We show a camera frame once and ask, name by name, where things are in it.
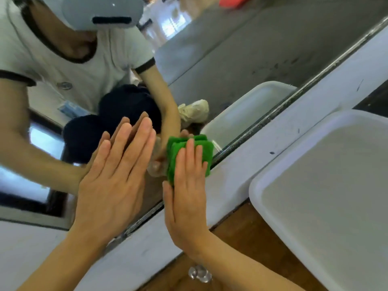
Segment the vr headset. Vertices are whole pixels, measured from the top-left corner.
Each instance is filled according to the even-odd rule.
[[[42,0],[68,27],[75,31],[128,28],[143,15],[143,0]]]

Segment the white plastic container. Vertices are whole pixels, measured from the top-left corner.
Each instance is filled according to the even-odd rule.
[[[216,154],[295,90],[277,81],[262,83],[225,109],[201,133],[214,142]]]
[[[328,290],[388,290],[387,118],[329,115],[249,191],[256,210]]]

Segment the green sponge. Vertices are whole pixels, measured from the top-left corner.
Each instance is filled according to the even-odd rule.
[[[186,147],[188,138],[176,138],[170,137],[167,143],[167,179],[170,184],[174,185],[174,176],[175,176],[175,159],[177,158],[178,152],[180,149]],[[194,146],[197,147],[201,145],[203,147],[202,162],[208,162],[208,169],[206,170],[206,176],[210,175],[210,165],[211,160],[213,159],[213,149],[214,145],[212,142],[208,141],[206,135],[194,136]]]

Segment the sleeve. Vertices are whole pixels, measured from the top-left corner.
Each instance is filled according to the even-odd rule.
[[[28,50],[17,37],[3,32],[0,39],[0,78],[35,86],[40,76],[33,70],[33,64]]]
[[[130,68],[138,74],[155,65],[151,46],[137,27],[125,30],[125,47]]]

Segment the hand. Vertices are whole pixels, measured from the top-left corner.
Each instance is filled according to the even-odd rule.
[[[194,137],[193,134],[190,134],[187,130],[182,130],[179,135],[180,138],[192,138]],[[165,171],[162,171],[163,169],[167,168],[167,165],[163,165],[163,162],[167,160],[167,144],[161,144],[159,151],[155,152],[155,155],[153,157],[153,161],[151,163],[151,171],[150,174],[154,177],[157,176],[163,176],[165,175]]]
[[[109,243],[139,212],[144,174],[155,143],[152,122],[145,118],[125,148],[133,128],[124,123],[113,146],[104,140],[90,171],[80,183],[74,225],[71,232],[87,233],[102,245]]]
[[[136,124],[132,127],[132,131],[128,137],[128,143],[127,145],[133,140],[139,126],[140,126],[140,123],[142,122],[142,120],[144,118],[148,117],[148,113],[147,112],[143,112],[140,117],[139,117],[139,120],[136,122]],[[100,142],[97,146],[97,149],[94,151],[94,153],[92,154],[92,157],[90,158],[90,161],[89,163],[85,166],[85,167],[76,167],[76,175],[75,175],[75,182],[73,184],[73,186],[70,188],[70,191],[69,193],[73,194],[73,195],[77,195],[78,193],[78,187],[79,187],[79,184],[80,184],[80,181],[84,178],[84,176],[86,176],[86,174],[90,171],[90,168],[92,167],[92,164],[93,164],[93,161],[94,159],[96,158],[97,156],[97,152],[101,146],[101,144],[103,143],[103,141],[105,140],[108,140],[111,142],[111,145],[114,144],[114,141],[117,137],[117,134],[121,128],[121,126],[124,124],[124,123],[130,123],[130,120],[129,118],[127,117],[123,117],[121,119],[121,122],[119,123],[119,125],[117,126],[116,130],[114,131],[114,134],[113,136],[111,137],[109,135],[108,132],[103,132],[102,133],[102,136],[101,136],[101,139],[100,139]]]
[[[195,255],[210,232],[206,224],[205,173],[202,146],[194,151],[194,140],[187,141],[176,158],[175,187],[163,182],[165,223],[176,246]]]

